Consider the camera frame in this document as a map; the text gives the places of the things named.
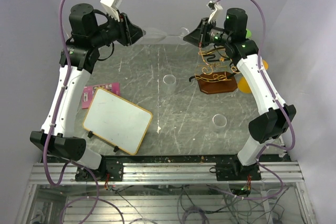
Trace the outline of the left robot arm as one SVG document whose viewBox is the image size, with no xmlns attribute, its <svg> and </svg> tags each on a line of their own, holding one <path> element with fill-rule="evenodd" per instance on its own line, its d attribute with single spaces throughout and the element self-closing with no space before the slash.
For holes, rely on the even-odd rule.
<svg viewBox="0 0 336 224">
<path fill-rule="evenodd" d="M 105 158 L 92 151 L 84 138 L 74 136 L 76 109 L 96 62 L 99 48 L 135 44 L 143 30 L 132 24 L 126 13 L 105 6 L 105 12 L 90 4 L 77 4 L 70 10 L 71 37 L 62 39 L 59 81 L 48 116 L 39 131 L 30 134 L 30 141 L 47 156 L 63 158 L 87 167 L 94 180 L 107 175 Z"/>
</svg>

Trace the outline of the clear tumbler glass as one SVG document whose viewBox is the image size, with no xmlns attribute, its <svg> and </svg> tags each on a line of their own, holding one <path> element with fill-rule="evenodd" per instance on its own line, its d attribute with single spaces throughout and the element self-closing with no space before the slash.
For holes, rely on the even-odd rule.
<svg viewBox="0 0 336 224">
<path fill-rule="evenodd" d="M 172 74 L 166 74 L 163 77 L 163 91 L 167 94 L 172 94 L 175 92 L 176 89 L 176 77 Z"/>
</svg>

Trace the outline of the orange plastic wine glass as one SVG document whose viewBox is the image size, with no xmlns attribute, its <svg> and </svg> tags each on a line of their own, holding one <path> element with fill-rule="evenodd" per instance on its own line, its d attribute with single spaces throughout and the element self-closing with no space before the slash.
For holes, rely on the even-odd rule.
<svg viewBox="0 0 336 224">
<path fill-rule="evenodd" d="M 241 59 L 237 69 L 242 74 L 238 83 L 238 88 L 244 93 L 252 93 L 256 96 L 269 96 L 269 82 L 264 65 L 258 60 L 257 55 L 251 55 L 246 59 Z"/>
</svg>

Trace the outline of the clear champagne flute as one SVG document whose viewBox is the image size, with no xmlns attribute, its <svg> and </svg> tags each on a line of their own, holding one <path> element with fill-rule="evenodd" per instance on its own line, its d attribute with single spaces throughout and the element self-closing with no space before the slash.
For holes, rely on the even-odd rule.
<svg viewBox="0 0 336 224">
<path fill-rule="evenodd" d="M 144 36 L 139 40 L 140 44 L 172 44 L 184 45 L 183 37 L 189 33 L 186 27 L 181 27 L 176 33 L 169 34 L 153 27 L 143 28 Z"/>
</svg>

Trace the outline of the clear wine glass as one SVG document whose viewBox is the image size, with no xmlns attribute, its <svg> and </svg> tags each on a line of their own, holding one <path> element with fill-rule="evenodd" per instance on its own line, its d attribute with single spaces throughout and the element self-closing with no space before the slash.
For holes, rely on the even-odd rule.
<svg viewBox="0 0 336 224">
<path fill-rule="evenodd" d="M 207 137 L 210 141 L 214 142 L 224 135 L 227 126 L 227 118 L 223 114 L 215 114 L 211 117 L 206 126 Z"/>
</svg>

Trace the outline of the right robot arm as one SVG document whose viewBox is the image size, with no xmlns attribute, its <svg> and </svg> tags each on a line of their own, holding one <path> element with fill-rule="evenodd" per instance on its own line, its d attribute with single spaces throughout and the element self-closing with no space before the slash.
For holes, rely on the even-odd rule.
<svg viewBox="0 0 336 224">
<path fill-rule="evenodd" d="M 239 162 L 231 167 L 232 175 L 241 180 L 249 175 L 249 166 L 257 162 L 265 146 L 291 127 L 296 108 L 288 105 L 276 91 L 258 55 L 259 48 L 246 37 L 246 12 L 241 8 L 228 9 L 224 26 L 219 28 L 216 26 L 216 17 L 221 12 L 221 7 L 212 7 L 210 16 L 202 18 L 183 40 L 199 48 L 210 44 L 224 47 L 254 96 L 259 116 L 249 122 L 249 138 L 237 154 Z"/>
</svg>

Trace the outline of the green plastic wine glass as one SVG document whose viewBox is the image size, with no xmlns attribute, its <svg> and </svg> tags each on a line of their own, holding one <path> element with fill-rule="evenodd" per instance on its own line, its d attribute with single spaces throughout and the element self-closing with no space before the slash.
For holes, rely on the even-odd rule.
<svg viewBox="0 0 336 224">
<path fill-rule="evenodd" d="M 246 29 L 246 39 L 249 39 L 251 37 L 251 31 L 249 29 Z"/>
</svg>

